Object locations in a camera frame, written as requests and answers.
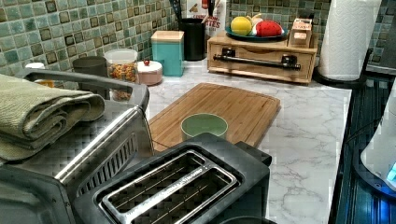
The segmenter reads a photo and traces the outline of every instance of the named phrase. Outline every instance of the wooden cutting board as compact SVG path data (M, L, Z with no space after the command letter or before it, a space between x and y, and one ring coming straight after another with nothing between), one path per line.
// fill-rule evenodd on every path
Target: wooden cutting board
M280 108L278 99L233 87L201 83L149 121L154 149L163 151L182 142L180 123L196 113L224 118L227 140L256 147Z

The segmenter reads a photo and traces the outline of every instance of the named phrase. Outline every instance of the kitchen counter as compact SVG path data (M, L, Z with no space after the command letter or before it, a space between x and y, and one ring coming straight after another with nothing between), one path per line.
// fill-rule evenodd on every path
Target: kitchen counter
M258 149L273 157L266 218L278 224L327 223L350 90L210 74L206 60L186 62L183 77L149 87L148 119L201 82L274 96L281 108Z

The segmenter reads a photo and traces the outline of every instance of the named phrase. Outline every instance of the paper towel holder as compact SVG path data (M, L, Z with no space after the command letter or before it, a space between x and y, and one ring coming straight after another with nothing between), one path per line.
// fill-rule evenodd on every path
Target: paper towel holder
M312 79L314 79L317 83L320 83L325 86L330 86L338 89L359 89L361 88L367 80L367 76L364 74L366 71L367 64L369 62L370 55L372 54L372 50L368 49L366 52L366 56L364 57L363 67L361 69L361 75L359 78L355 80L337 80L323 76L318 67L314 68L314 73Z

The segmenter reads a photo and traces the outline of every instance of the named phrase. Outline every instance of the metal handle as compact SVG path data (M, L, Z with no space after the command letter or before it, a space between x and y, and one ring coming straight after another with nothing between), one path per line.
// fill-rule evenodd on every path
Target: metal handle
M283 55L280 63L259 61L253 59L235 58L234 49L222 49L221 54L213 56L213 60L218 60L226 63L248 63L260 66L280 67L284 69L300 70L301 65L297 63L297 57L293 55Z
M128 104L139 105L142 107L143 111L146 111L149 104L149 89L144 84L134 84L133 82L121 81L113 78L99 77L82 73L61 72L33 68L24 68L15 77L24 78L29 81L35 81L38 79L51 79L87 83L106 89L129 92L132 95Z
M301 69L301 65L297 63L275 63L275 62L259 61L253 59L235 58L235 57L229 57L229 56L217 55L217 54L215 54L213 59L228 63L248 63L248 64L260 65L260 66L280 67L280 68L292 69L292 70Z

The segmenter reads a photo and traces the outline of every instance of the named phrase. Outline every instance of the tile backsplash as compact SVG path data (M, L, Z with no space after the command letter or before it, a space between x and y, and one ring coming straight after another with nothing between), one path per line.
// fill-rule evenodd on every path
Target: tile backsplash
M370 42L370 64L379 64L394 17L383 0ZM228 22L236 16L261 13L291 28L301 9L315 12L319 47L331 0L228 0ZM183 15L186 0L182 0ZM0 0L0 74L15 75L27 63L67 71L84 56L130 48L140 59L151 57L150 37L156 30L177 27L168 0Z
M165 0L0 0L0 74L31 62L67 71L79 57L118 48L146 59L152 34L175 26Z

